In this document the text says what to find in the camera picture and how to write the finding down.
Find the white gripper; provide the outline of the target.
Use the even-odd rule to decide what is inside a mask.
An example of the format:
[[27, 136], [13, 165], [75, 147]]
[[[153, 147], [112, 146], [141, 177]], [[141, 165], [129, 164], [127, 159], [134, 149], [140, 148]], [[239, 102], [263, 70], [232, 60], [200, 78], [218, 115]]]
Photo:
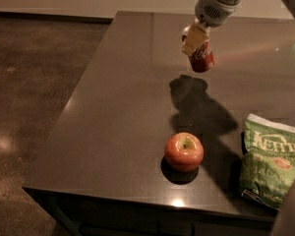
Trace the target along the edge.
[[226, 23], [242, 0], [198, 0], [195, 16], [198, 22], [185, 27], [182, 32], [182, 51], [191, 56], [208, 39], [208, 29]]

